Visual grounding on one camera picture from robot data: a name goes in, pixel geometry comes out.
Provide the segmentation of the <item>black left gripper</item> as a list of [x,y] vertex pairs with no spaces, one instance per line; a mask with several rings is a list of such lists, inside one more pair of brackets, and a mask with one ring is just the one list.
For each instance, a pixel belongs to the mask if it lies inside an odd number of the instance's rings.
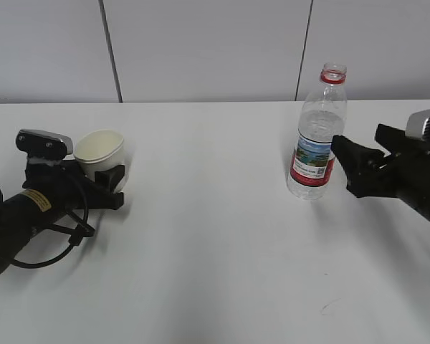
[[123,164],[106,171],[96,171],[89,180],[74,160],[48,161],[29,159],[21,194],[39,208],[73,207],[118,210],[124,203],[122,191],[126,180]]

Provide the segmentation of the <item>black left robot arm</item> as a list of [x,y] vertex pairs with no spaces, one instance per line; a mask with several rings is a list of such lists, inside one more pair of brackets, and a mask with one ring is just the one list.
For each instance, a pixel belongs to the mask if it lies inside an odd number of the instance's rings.
[[[98,171],[90,180],[75,160],[48,166],[28,163],[23,190],[9,199],[0,189],[0,274],[10,265],[39,269],[66,257],[84,238],[93,237],[89,212],[117,210],[124,195],[115,189],[125,177],[120,164]],[[56,257],[39,263],[22,262],[15,256],[44,230],[68,235],[67,248]]]

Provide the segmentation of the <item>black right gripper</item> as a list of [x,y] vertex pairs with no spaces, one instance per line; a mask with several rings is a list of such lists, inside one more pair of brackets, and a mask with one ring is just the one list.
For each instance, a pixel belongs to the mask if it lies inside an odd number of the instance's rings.
[[390,154],[335,135],[331,149],[357,198],[397,198],[412,208],[430,208],[430,144],[404,130],[378,124],[375,141]]

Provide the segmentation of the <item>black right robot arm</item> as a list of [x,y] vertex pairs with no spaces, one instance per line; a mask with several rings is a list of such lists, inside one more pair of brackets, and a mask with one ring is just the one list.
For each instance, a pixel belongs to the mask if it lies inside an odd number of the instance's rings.
[[383,151],[335,135],[331,150],[357,198],[402,200],[430,222],[430,142],[408,138],[403,130],[380,124],[375,140]]

